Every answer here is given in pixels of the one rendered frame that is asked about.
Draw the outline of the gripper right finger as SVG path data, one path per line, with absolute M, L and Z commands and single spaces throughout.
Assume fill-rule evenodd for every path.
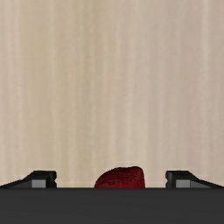
M 167 171 L 165 178 L 166 188 L 221 188 L 221 185 L 199 179 L 189 171 Z

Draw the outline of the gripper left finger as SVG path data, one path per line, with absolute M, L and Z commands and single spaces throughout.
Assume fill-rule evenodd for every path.
M 0 185 L 0 188 L 56 188 L 56 171 L 33 171 L 25 178 Z

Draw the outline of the red strawberry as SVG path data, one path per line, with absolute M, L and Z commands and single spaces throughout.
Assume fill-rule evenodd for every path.
M 138 166 L 117 167 L 104 172 L 95 188 L 145 188 L 144 171 Z

